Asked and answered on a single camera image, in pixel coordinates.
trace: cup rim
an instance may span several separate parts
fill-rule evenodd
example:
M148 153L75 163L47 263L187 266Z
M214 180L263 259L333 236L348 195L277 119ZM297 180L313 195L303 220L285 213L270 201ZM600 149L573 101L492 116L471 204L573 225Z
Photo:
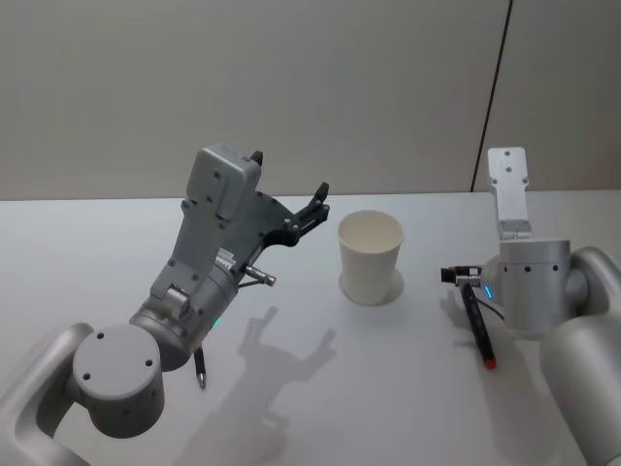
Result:
M399 238L399 241L395 242L395 244L393 246L391 246L388 249L385 250L374 250L373 252L368 252L365 250L358 250L356 248L353 248L350 244L347 243L347 241L345 241L343 239L343 236L341 235L341 228L343 226L343 223L350 218L351 216L355 216L357 214L361 214L361 213L374 213L374 214L382 214L383 216L386 216L388 218L390 218L391 220L395 221L397 223L397 225L399 226L399 230L401 231L401 237ZM386 254L387 252L391 251L391 250L395 250L396 248L398 248L404 241L404 239L406 238L406 233L404 231L404 227L401 224L401 222L399 222L394 216L391 216L390 214L384 212L384 211L377 211L375 209L361 209L359 211L354 211L351 212L349 214L347 214L346 216L344 216L341 221L339 222L339 229L338 229L338 234L339 234L339 242L345 246L346 248L348 248L349 250L353 250L354 252L358 253L358 254L367 254L367 255L378 255L378 254Z

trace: gray wall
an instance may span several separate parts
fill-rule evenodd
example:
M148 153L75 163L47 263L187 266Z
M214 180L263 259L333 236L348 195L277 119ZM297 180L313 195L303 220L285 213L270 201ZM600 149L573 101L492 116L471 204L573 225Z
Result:
M616 3L515 3L485 143L535 187L621 187ZM0 199L181 196L213 142L271 193L468 190L507 6L0 0Z

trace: pen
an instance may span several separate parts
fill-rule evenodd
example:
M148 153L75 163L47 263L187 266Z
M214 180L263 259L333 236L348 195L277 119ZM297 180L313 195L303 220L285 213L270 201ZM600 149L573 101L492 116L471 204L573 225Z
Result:
M207 369L205 369L205 355L202 346L194 351L194 366L196 366L196 380L200 387L205 389L207 386Z
M488 370L496 369L496 356L494 355L492 342L485 328L485 322L483 322L481 310L478 308L478 302L476 301L473 287L469 283L464 283L459 289L462 292L466 314L468 315L470 326L473 329L474 340L483 358L483 363Z

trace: paper cup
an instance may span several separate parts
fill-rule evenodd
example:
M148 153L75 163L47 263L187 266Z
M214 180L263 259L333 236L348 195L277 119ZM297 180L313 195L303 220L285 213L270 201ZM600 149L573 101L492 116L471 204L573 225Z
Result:
M343 292L358 304L380 303L392 284L404 240L401 224L384 212L354 212L341 221L339 240Z

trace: table surface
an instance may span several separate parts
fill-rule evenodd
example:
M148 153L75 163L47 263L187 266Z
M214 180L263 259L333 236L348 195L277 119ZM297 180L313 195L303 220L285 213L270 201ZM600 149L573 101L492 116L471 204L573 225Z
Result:
M307 198L287 197L291 209ZM334 196L328 223L257 265L205 342L209 387L190 361L165 375L166 407L131 440L104 437L74 406L56 439L93 466L584 465L539 370L539 344L486 315L487 372L440 267L498 251L491 195ZM529 193L538 237L616 259L621 191ZM363 308L340 292L337 227L383 210L403 224L403 293ZM0 380L38 339L75 321L122 323L172 250L177 199L0 203Z

